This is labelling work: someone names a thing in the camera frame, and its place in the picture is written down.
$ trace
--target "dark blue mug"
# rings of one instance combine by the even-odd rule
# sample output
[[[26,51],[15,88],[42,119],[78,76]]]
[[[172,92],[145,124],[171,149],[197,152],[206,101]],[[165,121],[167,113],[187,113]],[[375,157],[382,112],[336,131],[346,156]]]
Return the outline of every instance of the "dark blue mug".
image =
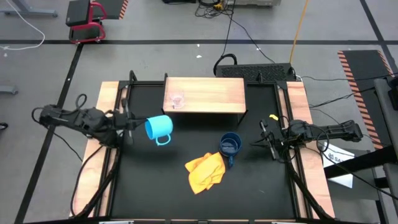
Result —
[[[242,140],[236,133],[226,133],[221,137],[218,150],[220,153],[228,157],[228,167],[234,165],[234,156],[241,150]]]
[[[173,122],[167,115],[154,116],[147,118],[147,121],[145,122],[145,130],[147,131],[147,135],[150,140],[155,139],[156,145],[164,146],[172,139],[170,134],[173,131]],[[169,137],[169,139],[166,142],[160,143],[157,139],[164,136]]]

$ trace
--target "floor mat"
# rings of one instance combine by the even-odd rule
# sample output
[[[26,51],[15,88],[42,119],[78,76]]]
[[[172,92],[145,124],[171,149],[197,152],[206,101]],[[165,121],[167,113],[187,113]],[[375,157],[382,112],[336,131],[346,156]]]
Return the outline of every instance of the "floor mat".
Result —
[[[338,56],[351,90],[355,92],[356,104],[374,148],[382,149],[383,145],[390,145],[387,126],[374,90],[360,93],[361,90],[374,87],[374,83],[373,79],[359,79],[392,74],[382,53],[378,50],[345,50],[339,51]]]

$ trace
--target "warning stripe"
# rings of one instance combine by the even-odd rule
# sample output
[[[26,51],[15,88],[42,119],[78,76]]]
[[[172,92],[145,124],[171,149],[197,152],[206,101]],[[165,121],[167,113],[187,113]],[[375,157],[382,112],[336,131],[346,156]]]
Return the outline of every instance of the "warning stripe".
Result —
[[[123,19],[126,10],[127,10],[127,5],[129,4],[129,0],[124,0],[122,4],[122,8],[120,8],[120,14],[119,14],[119,19]]]
[[[381,51],[378,50],[378,52],[379,52],[380,58],[381,58],[381,60],[383,61],[384,66],[386,67],[387,71],[390,73],[390,75],[391,75],[392,77],[395,77],[395,75],[392,74],[393,72],[392,72],[390,66],[388,65],[386,59],[384,58],[383,54],[381,53]]]
[[[382,149],[383,145],[381,144],[379,136],[376,133],[376,129],[374,128],[372,118],[369,115],[368,110],[366,109],[366,105],[364,103],[362,94],[359,92],[358,85],[355,81],[354,75],[351,72],[346,56],[344,55],[344,52],[340,50],[337,52],[337,55],[339,57],[341,66],[343,67],[344,73],[346,74],[349,87],[351,88],[351,91],[354,93],[355,102],[358,106],[359,112],[361,113],[362,119],[365,122],[365,127],[368,130],[369,136],[371,137],[373,146],[375,149]]]

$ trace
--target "yellow towel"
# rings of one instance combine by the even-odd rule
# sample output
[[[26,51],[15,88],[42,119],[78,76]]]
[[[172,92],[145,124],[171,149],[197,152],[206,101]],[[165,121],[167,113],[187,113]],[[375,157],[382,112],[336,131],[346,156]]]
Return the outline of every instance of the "yellow towel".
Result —
[[[189,171],[188,181],[193,193],[209,190],[213,184],[219,184],[225,173],[223,157],[219,152],[206,153],[205,156],[185,164]]]

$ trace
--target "concrete floor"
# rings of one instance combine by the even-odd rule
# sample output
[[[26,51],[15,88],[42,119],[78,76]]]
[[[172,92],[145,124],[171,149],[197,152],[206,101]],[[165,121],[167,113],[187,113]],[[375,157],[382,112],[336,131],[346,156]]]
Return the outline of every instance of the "concrete floor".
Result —
[[[64,24],[67,2],[61,0],[27,0],[35,7],[56,9],[57,18],[28,17],[42,30],[48,40],[66,40]],[[273,9],[237,8],[234,19],[243,25],[253,39],[292,40],[304,0],[283,0]],[[367,0],[385,40],[398,40],[398,2]],[[0,2],[0,7],[7,6]],[[162,80],[167,72],[173,77],[212,77],[213,65],[223,51],[223,44],[200,44],[194,40],[225,39],[228,18],[204,19],[194,16],[196,4],[169,6],[160,0],[135,0],[127,7],[121,21],[105,21],[107,40],[193,40],[193,44],[147,45],[85,45],[81,53],[64,108],[74,108],[78,94],[86,93],[86,107],[96,104],[101,82],[126,80],[134,70],[139,80]],[[0,15],[0,42],[38,40],[40,35],[18,17]],[[231,26],[231,39],[248,39],[236,24]],[[301,40],[377,40],[359,0],[310,1],[303,21]],[[261,50],[278,62],[287,62],[291,45],[259,45]],[[338,50],[382,50],[379,45],[298,45],[293,66],[298,75],[315,78],[344,78],[337,57]],[[389,45],[393,57],[398,46]],[[0,95],[0,121],[9,123],[0,134],[0,223],[12,223],[21,204],[32,169],[39,155],[46,130],[35,124],[30,112],[37,106],[55,104],[70,68],[76,46],[45,44],[25,51],[0,51],[0,84],[17,85],[19,94]],[[234,53],[240,64],[268,63],[252,44],[230,44],[226,53]],[[315,82],[304,80],[308,101],[317,104],[351,93],[346,82]],[[349,119],[364,123],[353,98],[340,100],[321,108],[333,113],[338,121]],[[325,115],[312,111],[317,125],[332,122]],[[57,128],[80,155],[86,139],[74,131]],[[340,147],[371,149],[369,139],[359,143],[332,141]],[[25,222],[63,219],[69,214],[69,201],[80,161],[61,140],[54,137],[40,175]],[[397,223],[392,202],[384,198],[391,223]],[[353,222],[378,222],[374,202],[343,200],[332,197],[336,217]]]

